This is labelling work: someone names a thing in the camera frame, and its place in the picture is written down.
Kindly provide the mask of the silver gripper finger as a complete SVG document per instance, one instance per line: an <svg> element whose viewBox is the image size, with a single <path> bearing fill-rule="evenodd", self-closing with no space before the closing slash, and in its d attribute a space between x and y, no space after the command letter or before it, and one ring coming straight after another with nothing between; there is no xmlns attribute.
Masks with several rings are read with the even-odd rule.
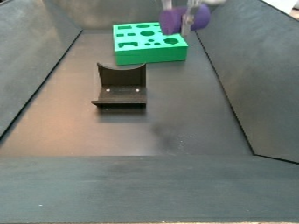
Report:
<svg viewBox="0 0 299 224"><path fill-rule="evenodd" d="M172 0L161 0L162 9L169 10L173 7Z"/></svg>
<svg viewBox="0 0 299 224"><path fill-rule="evenodd" d="M201 0L186 1L186 11L181 16L181 35L186 36L190 32L196 11L201 7Z"/></svg>

